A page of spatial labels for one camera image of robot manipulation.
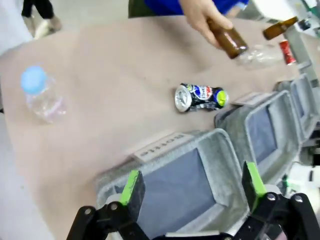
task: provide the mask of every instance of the blue shirt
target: blue shirt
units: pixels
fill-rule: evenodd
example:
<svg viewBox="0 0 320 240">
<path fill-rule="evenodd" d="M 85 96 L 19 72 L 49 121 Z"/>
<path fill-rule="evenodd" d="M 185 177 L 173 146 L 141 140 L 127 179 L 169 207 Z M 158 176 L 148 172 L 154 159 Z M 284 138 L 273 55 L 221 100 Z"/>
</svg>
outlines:
<svg viewBox="0 0 320 240">
<path fill-rule="evenodd" d="M 144 0 L 158 16 L 183 15 L 179 0 Z M 226 14 L 235 6 L 245 8 L 249 0 L 213 0 L 220 13 Z"/>
</svg>

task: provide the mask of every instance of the brown glass bottle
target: brown glass bottle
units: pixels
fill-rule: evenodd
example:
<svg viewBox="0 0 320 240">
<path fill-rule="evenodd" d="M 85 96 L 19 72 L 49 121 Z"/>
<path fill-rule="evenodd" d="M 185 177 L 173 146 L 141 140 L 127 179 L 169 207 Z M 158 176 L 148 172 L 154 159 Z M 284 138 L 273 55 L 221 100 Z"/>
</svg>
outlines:
<svg viewBox="0 0 320 240">
<path fill-rule="evenodd" d="M 248 50 L 248 45 L 235 28 L 224 29 L 212 20 L 208 20 L 207 23 L 217 42 L 229 58 L 234 59 Z"/>
<path fill-rule="evenodd" d="M 271 40 L 281 34 L 283 34 L 289 27 L 291 27 L 293 24 L 298 22 L 298 18 L 295 16 L 293 18 L 290 18 L 286 21 L 278 22 L 267 29 L 263 30 L 263 36 L 267 40 Z"/>
</svg>

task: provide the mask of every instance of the red can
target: red can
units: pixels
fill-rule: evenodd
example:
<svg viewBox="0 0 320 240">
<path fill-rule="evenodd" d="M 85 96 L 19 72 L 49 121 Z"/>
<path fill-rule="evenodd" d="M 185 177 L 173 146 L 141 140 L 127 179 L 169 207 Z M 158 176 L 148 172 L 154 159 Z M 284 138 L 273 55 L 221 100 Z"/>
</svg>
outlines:
<svg viewBox="0 0 320 240">
<path fill-rule="evenodd" d="M 279 43 L 280 48 L 283 52 L 284 60 L 287 65 L 291 65 L 296 62 L 294 55 L 290 49 L 290 44 L 288 40 L 283 40 Z"/>
</svg>

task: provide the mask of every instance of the bottle neck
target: bottle neck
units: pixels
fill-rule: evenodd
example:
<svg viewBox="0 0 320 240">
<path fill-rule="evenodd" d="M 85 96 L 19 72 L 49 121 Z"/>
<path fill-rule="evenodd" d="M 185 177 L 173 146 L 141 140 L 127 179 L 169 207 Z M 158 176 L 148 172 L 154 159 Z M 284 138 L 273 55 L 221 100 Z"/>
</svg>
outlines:
<svg viewBox="0 0 320 240">
<path fill-rule="evenodd" d="M 282 26 L 284 26 L 286 29 L 290 28 L 293 24 L 295 24 L 296 22 L 298 22 L 298 18 L 295 16 L 293 18 L 290 18 L 286 21 L 282 22 Z"/>
</svg>

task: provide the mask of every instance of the blue bottle cap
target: blue bottle cap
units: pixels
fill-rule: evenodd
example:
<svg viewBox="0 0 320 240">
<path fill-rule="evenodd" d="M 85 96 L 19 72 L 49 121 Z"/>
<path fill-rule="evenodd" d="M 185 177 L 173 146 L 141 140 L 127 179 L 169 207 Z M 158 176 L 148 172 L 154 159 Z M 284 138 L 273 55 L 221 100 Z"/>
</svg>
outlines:
<svg viewBox="0 0 320 240">
<path fill-rule="evenodd" d="M 46 87 L 47 74 L 40 66 L 30 66 L 21 75 L 21 87 L 26 94 L 37 95 Z"/>
</svg>

